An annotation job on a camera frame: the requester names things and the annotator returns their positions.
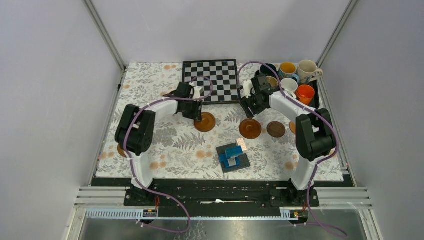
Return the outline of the black cup tray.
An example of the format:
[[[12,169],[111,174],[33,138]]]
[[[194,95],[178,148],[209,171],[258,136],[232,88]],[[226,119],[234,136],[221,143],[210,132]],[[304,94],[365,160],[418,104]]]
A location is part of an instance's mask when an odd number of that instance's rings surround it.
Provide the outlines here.
[[[278,75],[278,77],[272,76],[272,77],[276,78],[278,81],[280,81],[279,74],[278,74],[279,66],[280,66],[280,64],[275,65],[275,67],[277,68],[277,75]],[[257,70],[255,72],[255,76],[258,76],[258,75],[262,75],[262,74],[259,74],[259,70]],[[299,86],[301,86],[301,85],[310,85],[311,87],[314,88],[314,90],[315,90],[315,96],[314,96],[313,100],[311,101],[311,103],[309,104],[309,106],[318,109],[320,107],[318,83],[316,81],[313,81],[313,82],[310,82],[309,84],[298,83],[298,85]]]

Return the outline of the brown wooden ringed coaster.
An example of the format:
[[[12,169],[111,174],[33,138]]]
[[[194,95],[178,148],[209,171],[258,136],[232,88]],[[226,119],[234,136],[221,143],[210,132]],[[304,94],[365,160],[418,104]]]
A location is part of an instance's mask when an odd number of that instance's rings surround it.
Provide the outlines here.
[[[203,133],[211,131],[215,126],[216,119],[214,115],[209,112],[203,112],[201,114],[201,120],[194,121],[195,129]]]
[[[239,125],[240,134],[249,140],[258,138],[262,133],[261,124],[255,119],[245,119]]]
[[[122,156],[123,158],[127,158],[127,154],[126,152],[123,150],[123,148],[121,147],[120,144],[117,145],[117,152],[119,153],[120,156]]]

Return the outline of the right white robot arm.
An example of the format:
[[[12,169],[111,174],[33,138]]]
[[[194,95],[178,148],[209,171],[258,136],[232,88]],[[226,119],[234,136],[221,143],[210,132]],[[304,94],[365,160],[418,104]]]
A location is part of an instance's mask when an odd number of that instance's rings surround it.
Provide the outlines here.
[[[300,159],[290,180],[294,188],[287,191],[286,198],[293,206],[301,205],[307,199],[305,190],[313,185],[317,165],[328,159],[338,145],[328,111],[301,103],[281,86],[272,87],[264,74],[243,81],[241,89],[244,96],[240,104],[247,118],[272,109],[294,122]]]

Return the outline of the orange mug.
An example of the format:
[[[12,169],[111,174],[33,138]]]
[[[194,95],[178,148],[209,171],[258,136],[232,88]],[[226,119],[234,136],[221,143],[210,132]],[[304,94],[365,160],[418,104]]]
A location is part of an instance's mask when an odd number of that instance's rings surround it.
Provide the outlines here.
[[[309,105],[312,102],[315,97],[315,94],[315,89],[308,84],[300,85],[295,92],[295,95],[298,100],[305,105]]]

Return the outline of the light orange coaster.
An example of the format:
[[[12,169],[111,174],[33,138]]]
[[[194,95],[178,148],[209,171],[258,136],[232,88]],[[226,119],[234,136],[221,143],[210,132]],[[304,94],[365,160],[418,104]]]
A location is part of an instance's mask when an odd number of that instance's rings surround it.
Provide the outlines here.
[[[296,124],[293,121],[289,123],[289,129],[292,133],[296,134]]]

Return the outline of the dark walnut coaster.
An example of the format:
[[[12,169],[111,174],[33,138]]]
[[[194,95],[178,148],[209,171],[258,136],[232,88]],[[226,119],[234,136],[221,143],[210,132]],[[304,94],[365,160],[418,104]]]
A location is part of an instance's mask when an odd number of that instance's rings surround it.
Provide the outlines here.
[[[266,128],[268,134],[272,136],[273,138],[281,138],[286,133],[285,126],[278,121],[272,121],[267,125]]]

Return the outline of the black white chessboard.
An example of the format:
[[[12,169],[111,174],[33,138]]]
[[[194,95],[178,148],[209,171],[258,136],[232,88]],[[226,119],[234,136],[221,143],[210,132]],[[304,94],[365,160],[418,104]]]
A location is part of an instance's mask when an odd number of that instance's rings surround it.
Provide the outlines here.
[[[182,63],[182,81],[202,87],[204,105],[236,104],[240,91],[237,84],[238,67],[235,59],[194,60]]]

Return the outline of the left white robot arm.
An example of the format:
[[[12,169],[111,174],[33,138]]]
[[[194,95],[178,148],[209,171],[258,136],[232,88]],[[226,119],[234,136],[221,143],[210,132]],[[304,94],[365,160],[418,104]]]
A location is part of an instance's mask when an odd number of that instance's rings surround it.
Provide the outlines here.
[[[200,121],[203,92],[200,86],[180,82],[176,90],[143,107],[125,106],[114,138],[129,160],[131,184],[139,188],[135,197],[142,205],[148,206],[155,200],[155,192],[149,188],[153,173],[147,151],[153,142],[156,121],[178,113],[186,119]]]

